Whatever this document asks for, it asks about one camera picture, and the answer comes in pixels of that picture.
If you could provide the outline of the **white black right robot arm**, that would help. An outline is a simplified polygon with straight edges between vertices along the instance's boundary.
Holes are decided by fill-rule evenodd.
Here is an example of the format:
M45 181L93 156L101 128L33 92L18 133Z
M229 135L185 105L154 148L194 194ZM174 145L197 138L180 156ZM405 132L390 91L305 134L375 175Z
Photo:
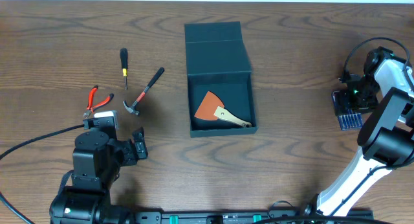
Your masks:
M337 117L355 126L353 113L369 114L357 138L352 161L331 186L316 196L308 214L346 216L353 205L381 178L413 163L413 69L407 59L392 50L371 50L364 75L340 78L347 88L335 91L332 100Z

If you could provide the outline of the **black yellow screwdriver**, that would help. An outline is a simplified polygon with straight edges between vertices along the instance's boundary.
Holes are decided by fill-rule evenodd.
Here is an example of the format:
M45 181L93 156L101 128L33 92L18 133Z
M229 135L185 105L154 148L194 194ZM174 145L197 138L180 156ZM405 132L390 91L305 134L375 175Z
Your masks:
M128 51L126 48L120 49L120 61L124 77L125 90L127 90Z

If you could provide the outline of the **blue precision screwdriver set case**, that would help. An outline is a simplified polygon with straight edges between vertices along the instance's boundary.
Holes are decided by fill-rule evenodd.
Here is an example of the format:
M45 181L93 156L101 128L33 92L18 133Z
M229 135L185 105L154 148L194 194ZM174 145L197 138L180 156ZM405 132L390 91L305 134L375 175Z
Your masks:
M334 113L338 119L340 129L342 131L361 129L363 126L363 118L360 113L355 113L352 110L346 109L342 111L340 106L340 92L332 92L332 102L334 106Z

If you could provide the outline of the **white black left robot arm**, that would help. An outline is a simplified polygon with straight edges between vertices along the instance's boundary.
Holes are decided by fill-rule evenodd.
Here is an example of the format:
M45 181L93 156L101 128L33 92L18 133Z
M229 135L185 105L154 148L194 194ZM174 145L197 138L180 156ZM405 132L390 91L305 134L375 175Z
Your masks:
M144 129L125 141L114 128L92 129L78 135L72 154L74 169L62 178L49 208L50 222L134 223L133 212L111 204L110 188L123 166L134 166L148 156Z

